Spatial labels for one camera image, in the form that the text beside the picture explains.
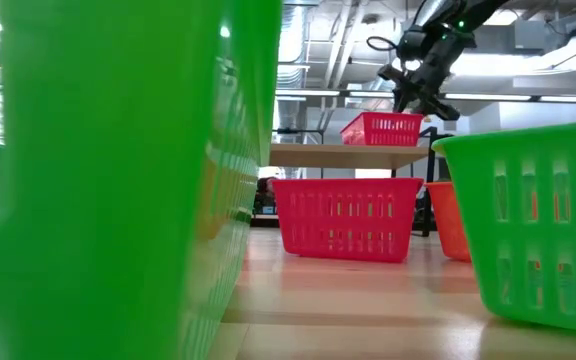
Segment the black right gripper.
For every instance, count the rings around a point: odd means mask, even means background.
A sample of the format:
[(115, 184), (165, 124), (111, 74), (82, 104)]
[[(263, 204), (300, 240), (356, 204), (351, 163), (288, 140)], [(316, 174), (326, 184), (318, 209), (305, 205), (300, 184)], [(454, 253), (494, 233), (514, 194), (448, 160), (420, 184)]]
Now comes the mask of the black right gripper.
[(409, 105), (414, 114), (435, 115), (444, 121), (456, 121), (460, 112), (440, 101), (440, 88), (450, 76), (451, 67), (467, 48), (475, 48), (472, 32), (452, 28), (411, 27), (394, 47), (401, 70), (384, 65), (378, 75), (395, 84), (393, 111), (403, 113)]

